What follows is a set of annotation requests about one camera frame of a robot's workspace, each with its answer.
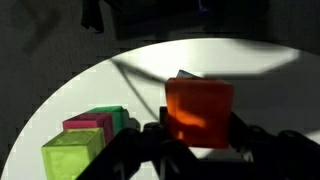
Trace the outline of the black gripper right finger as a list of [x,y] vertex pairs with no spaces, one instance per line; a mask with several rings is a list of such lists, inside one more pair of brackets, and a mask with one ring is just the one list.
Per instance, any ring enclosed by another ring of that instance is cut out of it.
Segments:
[[229,144],[241,160],[201,160],[201,180],[320,180],[320,145],[293,130],[272,135],[230,116]]

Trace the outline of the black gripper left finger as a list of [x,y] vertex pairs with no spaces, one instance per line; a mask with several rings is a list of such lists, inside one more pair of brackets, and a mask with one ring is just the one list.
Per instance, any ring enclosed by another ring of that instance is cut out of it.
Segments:
[[198,159],[165,128],[167,108],[160,107],[159,114],[160,121],[145,124],[142,132],[121,130],[76,180],[130,180],[149,161],[160,180],[196,180]]

